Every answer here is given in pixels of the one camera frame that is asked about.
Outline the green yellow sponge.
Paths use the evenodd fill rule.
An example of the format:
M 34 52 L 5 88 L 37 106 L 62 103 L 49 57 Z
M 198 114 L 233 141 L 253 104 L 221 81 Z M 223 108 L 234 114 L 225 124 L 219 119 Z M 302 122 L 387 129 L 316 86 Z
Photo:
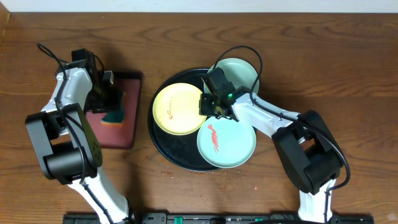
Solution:
M 102 125 L 108 126 L 121 126 L 125 119 L 125 111 L 124 111 L 124 99 L 125 92 L 121 92 L 120 94 L 120 105 L 117 110 L 109 111 L 101 120 Z

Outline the light blue plate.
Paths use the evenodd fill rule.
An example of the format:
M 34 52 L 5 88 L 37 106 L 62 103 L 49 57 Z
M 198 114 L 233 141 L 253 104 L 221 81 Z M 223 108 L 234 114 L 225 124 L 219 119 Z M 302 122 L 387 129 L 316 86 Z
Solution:
M 247 61 L 239 58 L 226 58 L 220 60 L 217 63 L 217 67 L 220 67 L 223 70 L 225 77 L 236 89 L 240 86 L 245 86 L 248 89 L 251 89 L 255 79 L 257 78 L 255 68 Z
M 199 129 L 197 148 L 202 158 L 215 167 L 237 167 L 252 156 L 256 133 L 250 124 L 211 117 Z

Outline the yellow plate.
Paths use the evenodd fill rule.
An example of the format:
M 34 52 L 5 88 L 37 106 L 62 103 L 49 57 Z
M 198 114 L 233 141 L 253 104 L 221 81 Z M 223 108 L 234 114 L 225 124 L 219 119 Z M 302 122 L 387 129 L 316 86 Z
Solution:
M 152 114 L 155 123 L 166 133 L 183 136 L 198 130 L 206 121 L 199 114 L 202 91 L 188 83 L 174 83 L 155 97 Z

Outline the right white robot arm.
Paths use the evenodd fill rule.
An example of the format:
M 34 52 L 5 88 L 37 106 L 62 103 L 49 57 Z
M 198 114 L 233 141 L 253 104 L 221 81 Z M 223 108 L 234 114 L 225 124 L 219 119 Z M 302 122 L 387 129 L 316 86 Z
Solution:
M 348 162 L 322 117 L 314 110 L 287 111 L 260 98 L 253 88 L 235 88 L 220 67 L 201 78 L 209 90 L 200 97 L 200 114 L 242 121 L 269 136 L 290 181 L 300 192 L 298 216 L 330 223 L 331 193 L 345 186 L 336 179 Z

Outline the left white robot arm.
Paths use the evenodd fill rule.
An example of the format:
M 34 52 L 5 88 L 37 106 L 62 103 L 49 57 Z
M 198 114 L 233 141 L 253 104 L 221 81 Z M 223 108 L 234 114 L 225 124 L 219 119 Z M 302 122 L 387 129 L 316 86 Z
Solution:
M 72 51 L 67 62 L 37 46 L 58 63 L 51 99 L 25 119 L 44 176 L 78 192 L 100 223 L 130 223 L 128 201 L 106 176 L 100 143 L 86 118 L 87 112 L 121 109 L 123 93 L 113 85 L 113 73 L 89 50 Z

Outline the black rectangular red-lined tray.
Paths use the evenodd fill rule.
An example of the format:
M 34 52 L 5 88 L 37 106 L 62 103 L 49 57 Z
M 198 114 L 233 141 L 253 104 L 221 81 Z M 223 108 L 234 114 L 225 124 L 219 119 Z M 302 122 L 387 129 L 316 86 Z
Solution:
M 102 125 L 107 113 L 87 112 L 86 118 L 102 148 L 130 149 L 134 144 L 137 114 L 142 86 L 142 72 L 114 72 L 114 85 L 125 92 L 125 119 L 121 126 Z

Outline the round black serving tray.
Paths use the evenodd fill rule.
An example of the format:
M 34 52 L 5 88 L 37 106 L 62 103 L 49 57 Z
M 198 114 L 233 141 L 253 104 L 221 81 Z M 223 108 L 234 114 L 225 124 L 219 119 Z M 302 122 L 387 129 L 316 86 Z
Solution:
M 183 136 L 166 133 L 155 123 L 152 106 L 156 95 L 163 88 L 174 83 L 188 83 L 203 91 L 204 86 L 201 78 L 207 71 L 207 68 L 194 68 L 180 72 L 166 80 L 154 95 L 148 112 L 149 134 L 158 151 L 177 166 L 198 172 L 219 169 L 219 167 L 215 167 L 204 160 L 198 151 L 197 136 L 200 128 Z

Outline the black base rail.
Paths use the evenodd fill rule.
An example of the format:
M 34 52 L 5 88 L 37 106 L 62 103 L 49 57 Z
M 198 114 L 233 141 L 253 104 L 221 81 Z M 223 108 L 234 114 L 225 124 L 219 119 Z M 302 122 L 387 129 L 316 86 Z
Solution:
M 333 215 L 328 221 L 331 224 L 374 224 L 372 216 Z M 247 224 L 247 223 L 307 223 L 293 214 L 271 214 L 263 216 L 220 216 L 220 215 L 167 215 L 165 213 L 148 213 L 141 216 L 137 223 L 142 224 Z

